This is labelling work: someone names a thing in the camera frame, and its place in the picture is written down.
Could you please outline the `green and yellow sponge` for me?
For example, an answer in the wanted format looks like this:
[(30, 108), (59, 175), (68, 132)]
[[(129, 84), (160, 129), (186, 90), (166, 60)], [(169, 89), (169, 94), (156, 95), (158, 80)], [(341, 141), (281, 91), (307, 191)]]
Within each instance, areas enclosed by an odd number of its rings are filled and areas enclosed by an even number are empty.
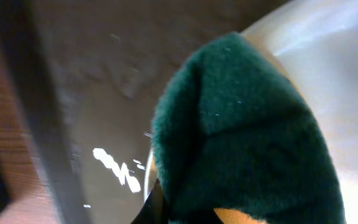
[(237, 32), (204, 45), (172, 77), (152, 147), (169, 223), (217, 208), (267, 223), (346, 221), (310, 107)]

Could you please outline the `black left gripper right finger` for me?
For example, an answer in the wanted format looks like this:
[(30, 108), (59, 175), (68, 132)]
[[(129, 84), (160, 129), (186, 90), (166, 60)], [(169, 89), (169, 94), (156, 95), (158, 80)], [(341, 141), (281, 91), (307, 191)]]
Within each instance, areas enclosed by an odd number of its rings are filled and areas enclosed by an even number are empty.
[(214, 210), (199, 210), (181, 219), (182, 224), (224, 224)]

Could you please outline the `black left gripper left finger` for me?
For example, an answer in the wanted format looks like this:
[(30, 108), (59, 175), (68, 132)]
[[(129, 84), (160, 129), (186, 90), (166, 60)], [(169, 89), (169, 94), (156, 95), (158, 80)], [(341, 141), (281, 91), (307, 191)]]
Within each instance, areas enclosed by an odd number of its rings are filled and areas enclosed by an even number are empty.
[(160, 181), (156, 180), (144, 206), (131, 224), (167, 224), (168, 207), (165, 203)]

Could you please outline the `cream white plate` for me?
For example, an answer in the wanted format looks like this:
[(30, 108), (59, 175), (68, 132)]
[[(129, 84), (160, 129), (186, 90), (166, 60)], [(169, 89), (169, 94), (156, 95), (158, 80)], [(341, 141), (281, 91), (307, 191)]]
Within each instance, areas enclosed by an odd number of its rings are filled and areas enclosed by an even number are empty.
[[(358, 223), (358, 1), (291, 1), (237, 33), (310, 107), (338, 177), (344, 223)], [(150, 193), (158, 180), (153, 147), (146, 174)], [(267, 223), (215, 212), (223, 223)]]

